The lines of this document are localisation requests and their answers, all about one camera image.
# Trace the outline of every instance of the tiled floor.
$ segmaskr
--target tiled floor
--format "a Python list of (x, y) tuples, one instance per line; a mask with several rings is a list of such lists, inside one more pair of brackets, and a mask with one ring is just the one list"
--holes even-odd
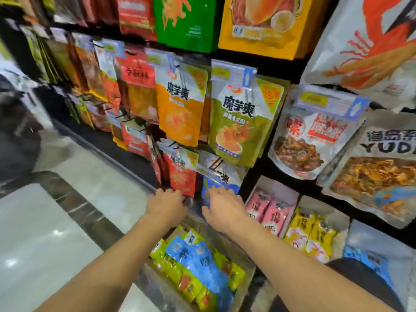
[[(36, 169), (59, 174), (126, 233), (150, 190), (72, 140), (47, 138)], [(0, 199), (0, 236), (0, 280), (8, 281), (0, 284), (2, 311), (32, 311), (102, 253), (39, 184)], [(120, 311), (158, 310), (133, 284)]]

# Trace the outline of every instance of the red logo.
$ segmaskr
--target red logo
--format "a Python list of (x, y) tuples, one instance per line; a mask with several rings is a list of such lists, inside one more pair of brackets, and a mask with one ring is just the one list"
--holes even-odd
[(335, 120), (331, 116), (319, 113), (309, 129), (308, 137), (320, 142), (334, 143), (347, 125), (342, 120)]
[(289, 136), (299, 137), (305, 131), (305, 122), (298, 116), (290, 116), (286, 120), (286, 129)]
[(228, 89), (236, 94), (240, 94), (241, 93), (241, 88), (239, 86), (235, 86), (235, 85), (228, 85)]
[(168, 74), (172, 80), (176, 80), (176, 78), (178, 77), (178, 75), (172, 71), (168, 71)]

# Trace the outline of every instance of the olive green snack bag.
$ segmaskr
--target olive green snack bag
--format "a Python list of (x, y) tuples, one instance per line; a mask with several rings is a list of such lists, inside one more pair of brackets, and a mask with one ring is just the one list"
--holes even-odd
[(208, 144), (227, 161), (253, 167), (281, 109), (282, 85), (253, 78), (250, 88), (214, 80)]
[(218, 47), (222, 0), (153, 0), (158, 42), (210, 53)]

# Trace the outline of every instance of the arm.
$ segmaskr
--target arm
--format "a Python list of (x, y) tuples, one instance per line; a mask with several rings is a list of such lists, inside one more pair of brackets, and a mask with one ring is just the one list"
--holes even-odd
[(211, 209), (202, 212), (216, 230), (228, 234), (270, 280), (291, 312), (393, 312), (360, 286), (270, 234), (248, 216), (232, 190), (209, 190)]
[(35, 312), (116, 312), (157, 242), (187, 213), (179, 191), (158, 189), (146, 213), (117, 243), (72, 278)]

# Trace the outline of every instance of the left hand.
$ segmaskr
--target left hand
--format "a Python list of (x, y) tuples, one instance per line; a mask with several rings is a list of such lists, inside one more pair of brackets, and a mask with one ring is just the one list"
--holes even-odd
[(146, 215), (158, 219), (170, 229), (180, 225), (188, 209), (182, 204), (182, 193), (173, 189), (158, 189), (156, 194), (147, 199)]

